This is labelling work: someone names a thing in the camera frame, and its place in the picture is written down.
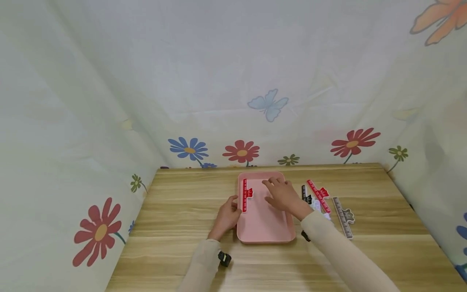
right hand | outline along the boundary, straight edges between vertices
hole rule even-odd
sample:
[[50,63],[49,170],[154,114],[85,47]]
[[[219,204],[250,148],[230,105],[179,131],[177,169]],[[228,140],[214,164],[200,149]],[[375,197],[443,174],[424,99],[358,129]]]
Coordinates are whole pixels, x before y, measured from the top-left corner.
[[274,208],[286,211],[297,217],[300,221],[313,212],[313,209],[300,199],[290,181],[284,181],[282,178],[270,178],[269,180],[262,181],[262,183],[272,195],[272,198],[265,197],[264,199]]

wood grain surface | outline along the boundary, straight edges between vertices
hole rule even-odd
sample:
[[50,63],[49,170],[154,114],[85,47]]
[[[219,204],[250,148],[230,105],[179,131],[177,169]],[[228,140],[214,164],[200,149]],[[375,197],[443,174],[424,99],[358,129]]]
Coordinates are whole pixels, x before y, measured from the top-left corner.
[[[159,170],[107,291],[175,291],[219,206],[237,193],[237,177],[246,171],[280,171],[298,194],[312,179],[339,197],[355,214],[353,242],[401,291],[467,291],[379,164]],[[221,248],[233,261],[219,268],[211,291],[347,291],[326,258],[300,235],[297,220],[295,226],[297,239],[283,245],[244,245],[234,232],[226,234]]]

red ruler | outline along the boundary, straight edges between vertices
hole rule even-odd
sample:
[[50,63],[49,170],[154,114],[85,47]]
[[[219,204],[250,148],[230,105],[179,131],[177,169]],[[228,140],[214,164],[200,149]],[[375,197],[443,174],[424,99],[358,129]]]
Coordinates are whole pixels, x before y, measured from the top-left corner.
[[247,180],[243,180],[243,196],[241,198],[241,211],[245,213],[247,211],[247,198],[253,197],[253,189],[247,188]]
[[311,181],[311,179],[307,180],[306,183],[310,186],[311,190],[315,194],[316,198],[320,202],[321,206],[323,207],[324,211],[328,214],[331,214],[331,208],[327,205],[326,201],[324,201],[323,196],[329,197],[329,194],[327,193],[326,189],[324,189],[325,194],[321,194],[321,191],[319,191],[315,184]]

light blue butterfly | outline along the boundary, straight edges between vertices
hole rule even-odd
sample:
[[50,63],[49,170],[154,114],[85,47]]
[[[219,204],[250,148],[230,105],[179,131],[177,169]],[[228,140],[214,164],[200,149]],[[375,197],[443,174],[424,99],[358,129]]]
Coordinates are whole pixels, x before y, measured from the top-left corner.
[[281,112],[281,108],[283,108],[289,101],[288,97],[283,97],[280,100],[274,102],[276,94],[277,89],[269,90],[265,97],[258,96],[253,98],[248,103],[248,106],[253,109],[261,109],[261,112],[266,114],[266,120],[273,122]]

sleeve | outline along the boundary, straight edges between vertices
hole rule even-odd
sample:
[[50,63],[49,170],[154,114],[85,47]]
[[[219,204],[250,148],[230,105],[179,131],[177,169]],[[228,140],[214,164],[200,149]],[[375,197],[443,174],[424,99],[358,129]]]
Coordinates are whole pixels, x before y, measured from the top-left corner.
[[305,217],[302,228],[351,291],[399,291],[391,279],[320,212]]
[[219,267],[220,243],[202,241],[191,258],[191,264],[177,292],[208,292]]

